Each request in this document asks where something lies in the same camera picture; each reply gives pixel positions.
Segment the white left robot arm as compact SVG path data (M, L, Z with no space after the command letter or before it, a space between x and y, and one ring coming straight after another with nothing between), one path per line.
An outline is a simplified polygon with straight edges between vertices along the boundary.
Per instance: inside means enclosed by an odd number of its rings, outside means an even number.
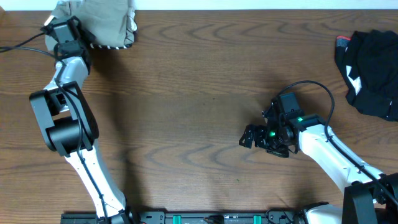
M66 27L42 33L55 39L55 74L29 100L45 144L74 168L95 206L94 213L64 213L61 223L139 223L100 154L98 125L81 91L90 57L80 33Z

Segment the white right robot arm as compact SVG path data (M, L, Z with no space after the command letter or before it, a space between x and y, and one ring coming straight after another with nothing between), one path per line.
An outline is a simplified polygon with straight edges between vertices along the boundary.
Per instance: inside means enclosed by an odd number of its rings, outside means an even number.
M306 115L296 100L274 100L262 115L266 125L247 125L240 146L260 147L281 158L303 152L343 193L341 208L309 205L296 212L291 223L397 223L396 174L370 166L319 115Z

